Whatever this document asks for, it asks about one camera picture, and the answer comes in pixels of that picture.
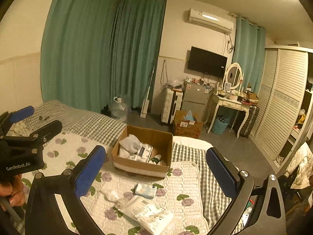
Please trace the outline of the person's left hand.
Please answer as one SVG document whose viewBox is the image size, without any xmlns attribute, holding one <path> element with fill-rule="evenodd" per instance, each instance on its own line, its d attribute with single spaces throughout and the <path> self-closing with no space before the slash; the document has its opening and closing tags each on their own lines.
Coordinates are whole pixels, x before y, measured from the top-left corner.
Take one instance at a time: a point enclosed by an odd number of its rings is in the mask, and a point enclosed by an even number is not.
<svg viewBox="0 0 313 235">
<path fill-rule="evenodd" d="M 25 202 L 22 175 L 14 176 L 14 180 L 11 183 L 1 181 L 0 195 L 7 197 L 12 207 L 22 206 Z"/>
</svg>

